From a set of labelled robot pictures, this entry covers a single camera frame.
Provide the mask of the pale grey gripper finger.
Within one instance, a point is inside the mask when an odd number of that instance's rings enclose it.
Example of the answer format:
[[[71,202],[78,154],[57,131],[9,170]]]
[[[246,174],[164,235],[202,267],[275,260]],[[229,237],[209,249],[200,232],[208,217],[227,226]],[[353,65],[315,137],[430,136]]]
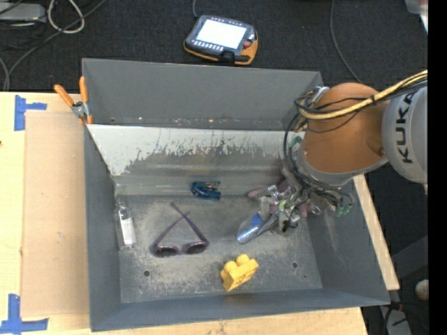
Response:
[[[298,212],[292,212],[291,214],[287,214],[285,211],[282,211],[279,214],[279,231],[282,234],[290,233],[291,230],[297,228],[300,222],[300,215]]]
[[[269,186],[260,194],[260,217],[262,221],[267,221],[272,213],[277,209],[279,189],[277,186]]]

